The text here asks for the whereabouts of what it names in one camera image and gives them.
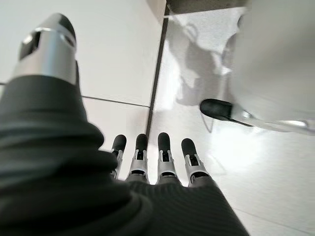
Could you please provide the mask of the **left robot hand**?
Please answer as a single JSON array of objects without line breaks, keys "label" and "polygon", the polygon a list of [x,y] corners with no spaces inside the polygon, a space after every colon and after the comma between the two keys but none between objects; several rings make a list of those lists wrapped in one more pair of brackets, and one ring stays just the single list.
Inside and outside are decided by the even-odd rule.
[{"label": "left robot hand", "polygon": [[156,185],[133,169],[113,177],[114,152],[88,122],[76,36],[55,13],[21,44],[0,98],[0,233],[3,236],[246,236],[193,142],[182,148],[192,182],[171,171]]}]

